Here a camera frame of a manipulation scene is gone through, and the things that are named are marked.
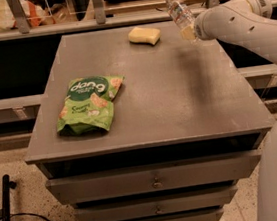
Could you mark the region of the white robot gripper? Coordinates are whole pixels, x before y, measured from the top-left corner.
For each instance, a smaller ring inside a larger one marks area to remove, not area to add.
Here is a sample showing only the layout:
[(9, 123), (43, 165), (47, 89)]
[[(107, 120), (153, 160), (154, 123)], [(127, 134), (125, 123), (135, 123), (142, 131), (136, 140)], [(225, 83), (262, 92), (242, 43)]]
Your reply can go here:
[(214, 9), (208, 9), (205, 12), (200, 13), (196, 17), (194, 26), (187, 26), (180, 31), (182, 38), (185, 40), (195, 40), (196, 35), (202, 40), (219, 39), (223, 36), (223, 29), (220, 9), (215, 7)]

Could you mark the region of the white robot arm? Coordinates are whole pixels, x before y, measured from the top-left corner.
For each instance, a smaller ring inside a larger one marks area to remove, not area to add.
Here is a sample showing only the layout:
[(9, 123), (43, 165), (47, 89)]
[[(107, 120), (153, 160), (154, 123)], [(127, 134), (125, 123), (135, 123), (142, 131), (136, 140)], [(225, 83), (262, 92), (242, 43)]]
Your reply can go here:
[[(277, 64), (277, 20), (270, 0), (230, 0), (190, 16), (183, 38), (218, 39), (245, 47)], [(257, 221), (277, 221), (277, 122), (268, 133), (259, 165)]]

